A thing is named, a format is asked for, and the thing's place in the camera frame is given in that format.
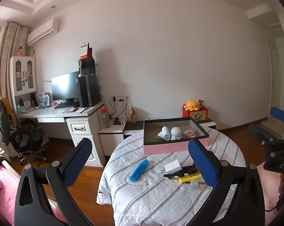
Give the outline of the clear plastic wrapper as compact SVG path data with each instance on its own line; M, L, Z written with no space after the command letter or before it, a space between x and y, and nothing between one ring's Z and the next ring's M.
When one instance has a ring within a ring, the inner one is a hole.
M191 182L191 186L194 190L208 190L209 187L203 180L194 180Z

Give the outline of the yellow highlighter pen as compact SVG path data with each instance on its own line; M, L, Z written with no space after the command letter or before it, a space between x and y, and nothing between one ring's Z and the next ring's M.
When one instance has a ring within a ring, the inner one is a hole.
M179 183L190 183L191 181L199 180L202 176L200 173L190 174L181 178L178 178Z

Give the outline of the black hair comb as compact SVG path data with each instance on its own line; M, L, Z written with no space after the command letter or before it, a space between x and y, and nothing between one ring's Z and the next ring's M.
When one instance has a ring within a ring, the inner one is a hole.
M166 174L163 175L163 177L165 179L172 180L172 179L182 178L184 176L189 176L189 175L195 174L197 172L198 172L198 169L197 169L196 165L193 164L193 165L190 165L190 166L184 166L184 167L182 167L181 170L176 171L175 173L166 173Z

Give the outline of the white charger cube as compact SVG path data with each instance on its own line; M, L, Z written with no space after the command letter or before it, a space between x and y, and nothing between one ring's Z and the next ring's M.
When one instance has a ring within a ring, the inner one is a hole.
M176 172L178 172L178 171L180 171L182 169L178 160L174 160L174 161L166 164L164 166L164 168L165 168L165 172L167 174L176 173Z

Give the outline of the pink block figure toy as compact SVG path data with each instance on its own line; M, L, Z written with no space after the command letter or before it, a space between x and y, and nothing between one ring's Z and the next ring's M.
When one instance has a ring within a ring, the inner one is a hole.
M186 130L181 134L182 138L186 139L186 138L194 138L194 137L198 137L199 134L196 131L193 130Z

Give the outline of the white round robot figure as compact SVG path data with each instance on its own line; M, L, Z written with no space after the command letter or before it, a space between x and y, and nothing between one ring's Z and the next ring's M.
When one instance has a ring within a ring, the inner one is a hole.
M182 139L181 136L181 129L179 127L173 127L171 129L171 140L180 140Z

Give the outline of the white plug night light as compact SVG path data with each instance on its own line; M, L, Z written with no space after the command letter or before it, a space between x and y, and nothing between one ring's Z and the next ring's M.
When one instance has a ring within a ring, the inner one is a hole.
M156 139L170 141L171 132L167 126L162 127L161 131L156 135Z

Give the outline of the black office chair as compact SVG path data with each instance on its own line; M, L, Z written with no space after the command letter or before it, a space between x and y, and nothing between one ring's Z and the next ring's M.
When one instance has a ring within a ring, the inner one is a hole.
M20 165L24 161L30 163L32 159L40 159L48 162L42 148L42 130L36 128L32 120L20 122L14 111L4 97L0 97L0 141L5 145L11 145L17 155L21 158Z

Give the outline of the white desk with drawers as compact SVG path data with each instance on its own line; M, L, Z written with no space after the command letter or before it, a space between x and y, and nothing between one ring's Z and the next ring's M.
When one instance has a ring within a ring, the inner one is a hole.
M104 167L106 160L99 136L99 131L102 128L100 104L87 109L80 108L77 111L72 111L71 108L37 108L21 113L19 118L36 119L42 124L66 123L74 146L77 146L83 138L88 138L92 142L92 153L86 165Z

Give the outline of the low black white cabinet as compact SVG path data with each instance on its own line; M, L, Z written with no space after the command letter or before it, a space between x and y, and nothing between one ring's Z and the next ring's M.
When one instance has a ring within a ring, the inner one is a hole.
M102 128L99 131L100 140L103 146L105 156L111 156L116 147L127 137L142 132L142 148L143 148L143 123L139 121L137 124L131 124L125 120L119 121L118 124L111 124L109 128Z

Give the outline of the striped white table cloth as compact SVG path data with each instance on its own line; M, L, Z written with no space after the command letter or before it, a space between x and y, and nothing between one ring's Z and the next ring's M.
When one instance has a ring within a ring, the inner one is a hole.
M113 151L100 178L96 202L113 208L115 225L186 225L210 195L194 190L191 183L163 177L164 166L178 160L192 164L187 151L144 155L142 132L122 141ZM147 159L149 165L137 182L130 176Z

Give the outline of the orange cap water bottle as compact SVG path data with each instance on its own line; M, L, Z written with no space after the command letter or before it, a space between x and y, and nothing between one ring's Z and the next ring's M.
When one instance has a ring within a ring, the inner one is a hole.
M109 113L108 109L105 105L101 106L101 111L102 111L102 117L104 121L104 128L109 128L110 127L110 118L109 118Z

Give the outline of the red cartoon box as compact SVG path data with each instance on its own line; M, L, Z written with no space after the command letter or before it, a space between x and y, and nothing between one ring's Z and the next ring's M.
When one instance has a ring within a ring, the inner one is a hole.
M193 118L195 121L204 121L204 120L208 120L208 108L203 108L200 110L193 110L193 111L189 111L189 110L185 110L185 108L182 108L182 117L191 117Z

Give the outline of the black computer tower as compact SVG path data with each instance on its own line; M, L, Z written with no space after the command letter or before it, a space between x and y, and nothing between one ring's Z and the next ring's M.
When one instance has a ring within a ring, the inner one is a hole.
M93 107L100 102L96 75L82 75L77 78L77 90L81 108Z

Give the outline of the black computer monitor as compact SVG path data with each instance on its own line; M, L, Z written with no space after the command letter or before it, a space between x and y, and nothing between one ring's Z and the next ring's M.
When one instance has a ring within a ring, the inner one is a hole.
M59 101L63 99L78 98L77 78L79 72L67 73L51 79L52 99Z

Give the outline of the pink green storage box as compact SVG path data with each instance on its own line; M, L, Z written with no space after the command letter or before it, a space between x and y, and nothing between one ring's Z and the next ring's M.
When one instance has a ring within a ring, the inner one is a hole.
M209 146L209 134L193 118L145 120L143 123L143 153L156 155L188 150L190 139Z

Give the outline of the anatomy torso model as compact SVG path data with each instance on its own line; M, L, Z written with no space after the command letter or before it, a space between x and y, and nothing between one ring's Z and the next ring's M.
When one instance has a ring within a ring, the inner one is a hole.
M131 111L130 111L130 120L131 120L132 124L135 124L137 122L137 120L136 120L136 110L135 110L134 107L132 107Z

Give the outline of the orange octopus plush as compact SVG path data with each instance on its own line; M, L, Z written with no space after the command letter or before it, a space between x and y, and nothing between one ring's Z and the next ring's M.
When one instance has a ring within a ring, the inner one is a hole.
M186 104L183 106L183 108L186 110L186 111L198 111L198 104L193 101L193 100L189 100L186 102Z

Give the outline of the white glass door cabinet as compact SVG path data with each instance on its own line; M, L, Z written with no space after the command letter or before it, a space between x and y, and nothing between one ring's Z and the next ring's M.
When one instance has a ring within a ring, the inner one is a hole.
M35 57L10 58L10 89L13 97L36 92Z

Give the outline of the black box stack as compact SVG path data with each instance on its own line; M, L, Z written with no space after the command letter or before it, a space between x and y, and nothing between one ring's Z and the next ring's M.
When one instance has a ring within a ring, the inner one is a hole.
M93 58L85 58L78 60L79 72L81 75L95 75L95 60Z

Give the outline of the beige curtain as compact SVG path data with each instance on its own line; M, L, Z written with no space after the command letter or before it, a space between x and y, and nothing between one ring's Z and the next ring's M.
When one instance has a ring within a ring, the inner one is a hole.
M0 97L11 100L9 62L12 56L22 51L22 56L28 56L28 35L31 28L15 22L6 21L0 29Z

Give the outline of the white air conditioner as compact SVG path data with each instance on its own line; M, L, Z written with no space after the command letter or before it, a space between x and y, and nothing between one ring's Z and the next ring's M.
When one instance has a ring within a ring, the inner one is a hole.
M39 41L57 34L59 32L59 24L60 20L58 18L52 18L37 27L28 35L28 46L32 47Z

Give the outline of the wall power sockets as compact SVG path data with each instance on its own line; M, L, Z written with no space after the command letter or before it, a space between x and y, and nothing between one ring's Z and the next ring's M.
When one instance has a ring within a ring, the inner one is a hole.
M129 94L111 95L111 98L114 99L119 106L123 106L125 103L129 103L131 99Z

